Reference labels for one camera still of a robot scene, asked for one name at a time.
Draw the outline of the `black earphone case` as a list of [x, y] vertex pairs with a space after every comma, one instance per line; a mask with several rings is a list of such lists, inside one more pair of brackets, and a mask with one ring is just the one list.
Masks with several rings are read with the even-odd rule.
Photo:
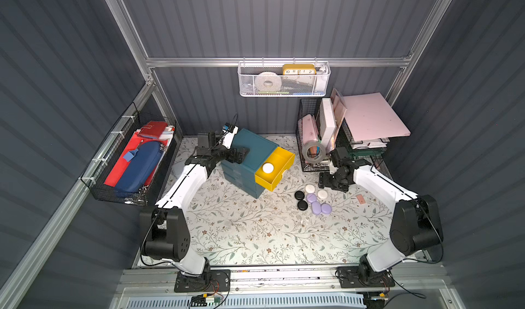
[[306, 211], [308, 209], [308, 203], [306, 201], [298, 201], [297, 206], [300, 211]]
[[303, 191], [296, 191], [294, 193], [294, 198], [298, 201], [303, 201], [305, 199], [305, 194], [303, 193]]

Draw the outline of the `small pink eraser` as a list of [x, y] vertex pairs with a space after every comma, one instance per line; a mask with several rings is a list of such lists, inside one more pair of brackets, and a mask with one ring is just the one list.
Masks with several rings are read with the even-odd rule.
[[363, 195], [358, 194], [358, 195], [356, 196], [356, 198], [357, 198], [358, 202], [359, 202], [361, 205], [363, 205], [363, 204], [366, 203], [366, 201], [365, 201]]

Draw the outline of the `blue zip pouch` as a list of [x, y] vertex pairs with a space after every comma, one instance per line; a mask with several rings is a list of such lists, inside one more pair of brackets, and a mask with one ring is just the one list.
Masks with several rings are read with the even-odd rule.
[[151, 173], [157, 168], [164, 154], [161, 142], [143, 143], [137, 150], [123, 176], [114, 187], [117, 197], [126, 198], [136, 194], [144, 186]]

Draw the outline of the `teal drawer cabinet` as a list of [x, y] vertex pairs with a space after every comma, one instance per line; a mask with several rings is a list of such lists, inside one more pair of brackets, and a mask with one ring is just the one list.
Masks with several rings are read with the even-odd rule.
[[278, 145], [250, 130], [242, 129], [235, 135], [232, 146], [243, 147], [249, 151], [241, 164], [226, 160], [221, 162], [224, 178], [257, 199], [265, 188], [256, 182], [255, 174]]

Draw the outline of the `pink pouch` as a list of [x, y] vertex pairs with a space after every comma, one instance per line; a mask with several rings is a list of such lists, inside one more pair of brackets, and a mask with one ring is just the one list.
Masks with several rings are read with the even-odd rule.
[[302, 144], [306, 145], [307, 143], [315, 142], [319, 143], [319, 135], [317, 125], [311, 114], [304, 116], [300, 120], [300, 127], [302, 131], [300, 132], [302, 137]]

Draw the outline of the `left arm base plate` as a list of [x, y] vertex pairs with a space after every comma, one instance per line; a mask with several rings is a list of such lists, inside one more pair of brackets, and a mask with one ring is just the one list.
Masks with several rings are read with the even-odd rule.
[[175, 293], [214, 293], [228, 292], [231, 289], [231, 270], [216, 269], [200, 276], [178, 274], [174, 286]]

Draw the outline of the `yellow top drawer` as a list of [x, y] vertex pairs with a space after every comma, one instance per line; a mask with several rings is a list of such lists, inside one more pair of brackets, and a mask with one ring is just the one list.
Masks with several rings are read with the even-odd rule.
[[291, 168], [295, 161], [295, 155], [281, 147], [277, 147], [273, 153], [263, 162], [273, 164], [274, 171], [265, 174], [262, 166], [255, 173], [255, 182], [266, 190], [274, 191], [283, 178], [283, 174]]

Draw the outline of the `yellow clock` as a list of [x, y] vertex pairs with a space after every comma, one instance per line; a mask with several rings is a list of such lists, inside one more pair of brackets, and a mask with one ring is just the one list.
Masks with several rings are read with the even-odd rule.
[[314, 64], [284, 64], [282, 67], [283, 75], [316, 75], [317, 70]]

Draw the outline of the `clear packing tape roll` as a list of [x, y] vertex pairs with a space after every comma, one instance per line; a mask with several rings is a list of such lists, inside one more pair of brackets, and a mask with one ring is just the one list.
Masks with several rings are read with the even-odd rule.
[[302, 155], [309, 164], [319, 164], [325, 157], [325, 147], [319, 142], [310, 140], [302, 146]]

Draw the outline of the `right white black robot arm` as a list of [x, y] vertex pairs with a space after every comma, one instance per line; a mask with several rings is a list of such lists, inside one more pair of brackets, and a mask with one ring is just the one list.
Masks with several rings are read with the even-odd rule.
[[357, 185], [368, 190], [392, 212], [389, 238], [365, 254], [358, 266], [362, 279], [385, 273], [420, 250], [443, 247], [444, 235], [437, 201], [395, 183], [369, 161], [350, 156], [346, 148], [329, 154], [334, 173], [321, 172], [318, 185], [347, 192]]

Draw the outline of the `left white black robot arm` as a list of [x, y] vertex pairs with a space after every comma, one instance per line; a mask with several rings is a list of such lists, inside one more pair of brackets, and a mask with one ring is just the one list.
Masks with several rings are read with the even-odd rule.
[[142, 213], [141, 257], [169, 263], [187, 276], [202, 275], [207, 260], [190, 246], [185, 212], [218, 163], [243, 163], [249, 149], [232, 145], [238, 132], [237, 126], [225, 124], [220, 136], [210, 132], [199, 137], [175, 184], [153, 208]]

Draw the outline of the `purple earphone case lower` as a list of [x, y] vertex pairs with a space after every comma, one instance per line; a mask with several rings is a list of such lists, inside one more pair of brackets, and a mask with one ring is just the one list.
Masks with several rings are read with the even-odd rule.
[[322, 213], [321, 203], [319, 203], [318, 201], [312, 202], [310, 207], [314, 215], [318, 216]]

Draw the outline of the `pink foam board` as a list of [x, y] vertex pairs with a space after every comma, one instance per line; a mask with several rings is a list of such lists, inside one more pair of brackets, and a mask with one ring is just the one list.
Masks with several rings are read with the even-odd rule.
[[345, 122], [357, 142], [408, 137], [411, 131], [380, 93], [343, 97]]

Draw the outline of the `black earphone case upper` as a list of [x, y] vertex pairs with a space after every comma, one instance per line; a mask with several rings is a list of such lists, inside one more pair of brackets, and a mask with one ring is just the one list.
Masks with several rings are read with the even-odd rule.
[[303, 191], [296, 191], [294, 193], [294, 198], [298, 201], [303, 201], [305, 199], [305, 194], [303, 193]]

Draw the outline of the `purple earphone case right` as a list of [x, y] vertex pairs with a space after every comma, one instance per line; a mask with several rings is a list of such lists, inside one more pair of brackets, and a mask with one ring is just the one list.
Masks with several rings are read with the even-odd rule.
[[329, 205], [328, 203], [323, 203], [321, 205], [321, 213], [324, 215], [329, 215], [330, 213], [332, 213], [331, 205]]

